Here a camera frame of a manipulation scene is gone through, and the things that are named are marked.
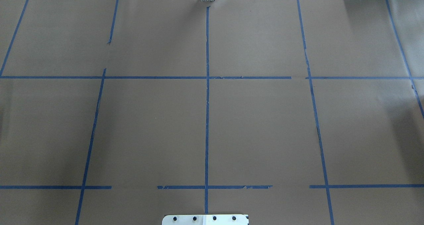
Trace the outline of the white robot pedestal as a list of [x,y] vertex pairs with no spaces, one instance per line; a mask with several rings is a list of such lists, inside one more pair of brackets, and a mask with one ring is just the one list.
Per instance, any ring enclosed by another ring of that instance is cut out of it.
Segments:
[[249,225],[246,214],[166,215],[162,225]]

